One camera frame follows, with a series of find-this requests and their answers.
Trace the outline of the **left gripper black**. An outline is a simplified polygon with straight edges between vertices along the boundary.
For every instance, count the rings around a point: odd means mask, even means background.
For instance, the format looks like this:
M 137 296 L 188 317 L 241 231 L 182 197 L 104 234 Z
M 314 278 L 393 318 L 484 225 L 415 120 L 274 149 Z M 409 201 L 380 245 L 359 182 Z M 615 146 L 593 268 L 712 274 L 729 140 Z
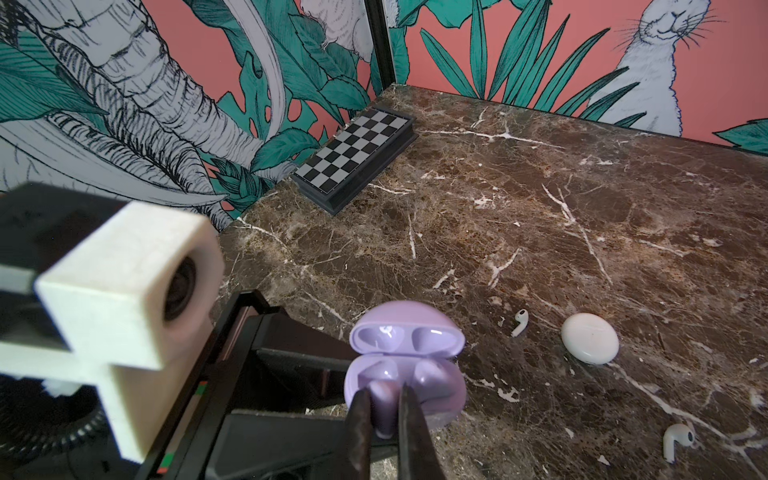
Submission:
M 333 479 L 358 354 L 257 291 L 226 304 L 137 479 Z

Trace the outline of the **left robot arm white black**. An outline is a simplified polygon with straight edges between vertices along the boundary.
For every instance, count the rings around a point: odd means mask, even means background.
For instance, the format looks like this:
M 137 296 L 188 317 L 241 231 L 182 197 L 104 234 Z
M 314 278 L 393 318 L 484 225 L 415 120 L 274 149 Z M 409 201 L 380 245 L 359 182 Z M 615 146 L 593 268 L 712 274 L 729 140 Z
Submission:
M 1 198 L 1 455 L 31 478 L 325 479 L 355 358 L 224 273 L 199 214 L 38 183 Z

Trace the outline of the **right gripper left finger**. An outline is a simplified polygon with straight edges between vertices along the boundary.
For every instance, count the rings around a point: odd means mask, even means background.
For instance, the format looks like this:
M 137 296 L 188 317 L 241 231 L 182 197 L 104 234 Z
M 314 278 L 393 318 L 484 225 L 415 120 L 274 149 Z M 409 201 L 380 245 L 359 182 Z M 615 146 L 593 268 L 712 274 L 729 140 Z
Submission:
M 336 453 L 334 479 L 368 480 L 370 478 L 373 424 L 372 400 L 367 389 L 358 390 L 348 409 L 344 438 Z

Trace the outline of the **purple earbud charging case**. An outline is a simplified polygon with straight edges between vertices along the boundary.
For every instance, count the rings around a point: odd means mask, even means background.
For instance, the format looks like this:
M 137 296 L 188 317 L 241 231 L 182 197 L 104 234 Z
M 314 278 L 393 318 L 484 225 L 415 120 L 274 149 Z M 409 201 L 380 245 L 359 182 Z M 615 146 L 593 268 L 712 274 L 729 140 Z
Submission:
M 350 333 L 349 343 L 358 357 L 345 376 L 344 395 L 348 405 L 358 390 L 367 389 L 374 380 L 396 380 L 401 390 L 404 385 L 411 387 L 415 364 L 432 359 L 452 374 L 455 393 L 425 402 L 418 399 L 427 426 L 442 428 L 463 410 L 466 383 L 453 359 L 463 350 L 465 336 L 436 308 L 407 300 L 378 305 L 359 319 Z

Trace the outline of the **purple earbud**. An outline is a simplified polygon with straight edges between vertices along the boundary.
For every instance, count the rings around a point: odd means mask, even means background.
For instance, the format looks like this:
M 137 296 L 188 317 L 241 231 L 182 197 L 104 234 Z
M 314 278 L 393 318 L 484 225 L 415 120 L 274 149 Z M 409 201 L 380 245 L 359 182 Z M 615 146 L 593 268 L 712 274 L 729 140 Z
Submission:
M 455 393 L 452 374 L 432 359 L 419 360 L 414 367 L 411 387 L 421 402 L 451 397 Z
M 371 416 L 375 433 L 390 439 L 397 432 L 401 384 L 396 380 L 374 380 L 367 385 L 371 397 Z

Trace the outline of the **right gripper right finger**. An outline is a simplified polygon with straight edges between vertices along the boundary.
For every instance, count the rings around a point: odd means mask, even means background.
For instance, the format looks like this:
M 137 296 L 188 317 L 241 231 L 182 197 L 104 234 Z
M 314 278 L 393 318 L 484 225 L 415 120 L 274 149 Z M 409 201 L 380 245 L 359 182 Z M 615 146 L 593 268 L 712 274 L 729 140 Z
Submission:
M 400 392 L 397 425 L 398 478 L 445 480 L 421 404 L 407 385 Z

